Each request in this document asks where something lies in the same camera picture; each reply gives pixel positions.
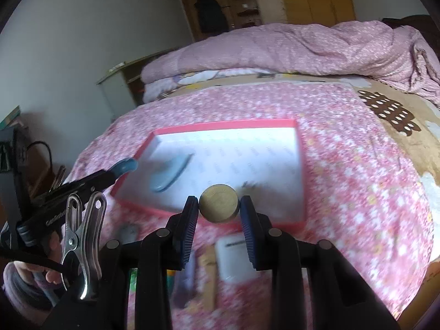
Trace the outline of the person's left hand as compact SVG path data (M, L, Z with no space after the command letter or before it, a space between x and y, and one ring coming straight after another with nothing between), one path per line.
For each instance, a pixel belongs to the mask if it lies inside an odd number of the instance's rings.
M59 272L20 261L7 263L1 296L18 314L34 323L42 322L53 308L46 292L64 295Z

